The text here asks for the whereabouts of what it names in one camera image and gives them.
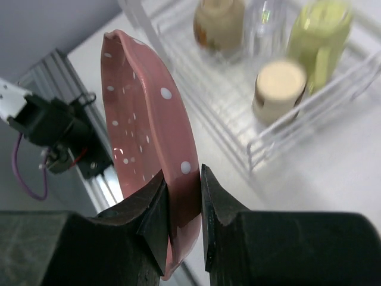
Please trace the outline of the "aluminium rail frame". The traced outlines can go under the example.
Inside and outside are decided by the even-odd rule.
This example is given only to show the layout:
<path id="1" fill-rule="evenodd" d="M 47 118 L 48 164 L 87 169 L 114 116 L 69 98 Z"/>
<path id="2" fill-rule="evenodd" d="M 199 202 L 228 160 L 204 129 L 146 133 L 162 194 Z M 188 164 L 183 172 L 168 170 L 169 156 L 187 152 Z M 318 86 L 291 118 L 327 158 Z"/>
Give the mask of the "aluminium rail frame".
<path id="1" fill-rule="evenodd" d="M 30 76 L 39 93 L 27 96 L 20 117 L 27 140 L 47 148 L 44 171 L 75 173 L 98 214 L 73 216 L 63 229 L 68 247 L 59 266 L 82 265 L 85 285 L 158 285 L 165 269 L 164 237 L 168 233 L 168 188 L 162 172 L 140 184 L 120 203 L 106 196 L 118 187 L 105 126 L 93 106 L 96 95 L 79 80 L 66 56 L 53 51 L 35 65 Z"/>

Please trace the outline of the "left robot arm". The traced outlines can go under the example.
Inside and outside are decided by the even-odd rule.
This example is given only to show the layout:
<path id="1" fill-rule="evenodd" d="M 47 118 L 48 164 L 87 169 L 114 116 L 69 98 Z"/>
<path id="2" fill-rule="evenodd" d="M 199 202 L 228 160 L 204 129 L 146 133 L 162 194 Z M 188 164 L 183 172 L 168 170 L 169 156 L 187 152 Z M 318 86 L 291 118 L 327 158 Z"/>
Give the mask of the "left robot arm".
<path id="1" fill-rule="evenodd" d="M 46 100 L 21 86 L 1 79 L 1 119 L 40 147 L 81 149 L 93 136 L 85 106 L 77 98 L 70 103 Z"/>

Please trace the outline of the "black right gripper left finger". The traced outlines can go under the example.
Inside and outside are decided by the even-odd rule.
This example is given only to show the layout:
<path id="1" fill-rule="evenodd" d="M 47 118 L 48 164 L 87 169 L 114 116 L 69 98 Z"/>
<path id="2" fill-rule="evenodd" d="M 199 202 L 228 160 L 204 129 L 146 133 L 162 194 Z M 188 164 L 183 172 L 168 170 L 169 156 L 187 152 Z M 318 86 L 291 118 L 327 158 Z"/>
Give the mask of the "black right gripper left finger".
<path id="1" fill-rule="evenodd" d="M 2 212 L 2 285 L 158 285 L 168 244 L 162 172 L 95 217 Z"/>

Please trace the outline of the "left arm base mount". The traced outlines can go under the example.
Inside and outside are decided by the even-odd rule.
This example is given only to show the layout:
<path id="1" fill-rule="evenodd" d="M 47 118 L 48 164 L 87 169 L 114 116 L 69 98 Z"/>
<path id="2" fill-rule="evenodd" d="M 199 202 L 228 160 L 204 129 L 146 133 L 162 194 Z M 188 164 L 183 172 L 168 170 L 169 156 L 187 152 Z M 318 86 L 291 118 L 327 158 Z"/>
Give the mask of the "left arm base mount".
<path id="1" fill-rule="evenodd" d="M 84 179 L 91 179 L 113 165 L 86 112 L 86 108 L 95 100 L 96 94 L 93 92 L 82 93 L 68 104 L 52 100 L 54 105 L 65 111 L 70 122 L 65 132 L 45 153 L 44 169 L 60 174 L 78 167 Z"/>

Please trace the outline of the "pink dotted plate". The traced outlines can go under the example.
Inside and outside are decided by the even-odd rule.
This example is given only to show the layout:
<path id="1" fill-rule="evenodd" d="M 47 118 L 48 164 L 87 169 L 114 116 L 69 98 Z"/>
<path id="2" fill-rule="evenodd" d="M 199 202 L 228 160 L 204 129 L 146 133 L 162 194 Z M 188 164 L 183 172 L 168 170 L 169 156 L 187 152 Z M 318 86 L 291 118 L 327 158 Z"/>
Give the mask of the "pink dotted plate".
<path id="1" fill-rule="evenodd" d="M 201 179 L 191 124 L 163 61 L 145 43 L 104 35 L 102 98 L 114 166 L 124 198 L 163 172 L 170 232 L 164 279 L 191 252 L 201 227 Z"/>

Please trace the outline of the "beige bowl with flower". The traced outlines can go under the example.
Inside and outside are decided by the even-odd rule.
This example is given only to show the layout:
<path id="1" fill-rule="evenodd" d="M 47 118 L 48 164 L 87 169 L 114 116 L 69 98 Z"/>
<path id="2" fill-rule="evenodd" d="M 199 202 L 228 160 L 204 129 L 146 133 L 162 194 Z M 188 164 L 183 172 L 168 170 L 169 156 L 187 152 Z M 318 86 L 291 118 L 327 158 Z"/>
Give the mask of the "beige bowl with flower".
<path id="1" fill-rule="evenodd" d="M 193 17 L 193 34 L 200 48 L 230 58 L 243 41 L 244 1 L 199 1 Z"/>

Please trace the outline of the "yellow-green mug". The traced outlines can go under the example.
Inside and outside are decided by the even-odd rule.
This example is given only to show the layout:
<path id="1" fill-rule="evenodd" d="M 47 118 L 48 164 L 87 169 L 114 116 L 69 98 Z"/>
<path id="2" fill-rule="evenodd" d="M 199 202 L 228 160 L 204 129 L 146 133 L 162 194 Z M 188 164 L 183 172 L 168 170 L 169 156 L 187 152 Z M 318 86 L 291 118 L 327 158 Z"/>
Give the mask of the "yellow-green mug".
<path id="1" fill-rule="evenodd" d="M 327 83 L 342 56 L 353 20 L 345 1 L 315 1 L 303 6 L 289 37 L 287 55 L 307 72 L 313 94 Z"/>

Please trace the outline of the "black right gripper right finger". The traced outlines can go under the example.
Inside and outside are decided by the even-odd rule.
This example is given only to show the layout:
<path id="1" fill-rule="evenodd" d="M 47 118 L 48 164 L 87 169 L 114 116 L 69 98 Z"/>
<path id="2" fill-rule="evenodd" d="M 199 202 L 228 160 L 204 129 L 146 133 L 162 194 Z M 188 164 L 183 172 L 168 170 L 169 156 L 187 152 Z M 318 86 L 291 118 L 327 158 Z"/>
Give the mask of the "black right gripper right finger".
<path id="1" fill-rule="evenodd" d="M 201 169 L 211 285 L 379 285 L 380 235 L 358 213 L 250 210 Z"/>

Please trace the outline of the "clear drinking glass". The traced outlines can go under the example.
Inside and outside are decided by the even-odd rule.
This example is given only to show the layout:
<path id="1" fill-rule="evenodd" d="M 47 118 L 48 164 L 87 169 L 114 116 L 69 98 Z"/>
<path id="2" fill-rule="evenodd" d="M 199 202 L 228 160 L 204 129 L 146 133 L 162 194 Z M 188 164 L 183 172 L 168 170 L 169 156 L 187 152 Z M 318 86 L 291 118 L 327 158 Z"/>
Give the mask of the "clear drinking glass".
<path id="1" fill-rule="evenodd" d="M 286 1 L 251 1 L 244 16 L 244 51 L 247 57 L 263 60 L 285 53 L 288 34 Z"/>

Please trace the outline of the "small steel cup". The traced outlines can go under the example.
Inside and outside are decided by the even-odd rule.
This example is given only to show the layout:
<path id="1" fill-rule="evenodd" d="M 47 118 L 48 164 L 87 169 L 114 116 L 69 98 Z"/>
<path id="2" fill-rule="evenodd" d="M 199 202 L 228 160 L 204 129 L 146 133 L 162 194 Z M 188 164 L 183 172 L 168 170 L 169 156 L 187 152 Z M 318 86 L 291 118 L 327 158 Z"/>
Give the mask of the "small steel cup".
<path id="1" fill-rule="evenodd" d="M 262 66 L 255 80 L 252 110 L 264 125 L 271 125 L 296 107 L 307 87 L 307 74 L 294 60 L 281 58 Z"/>

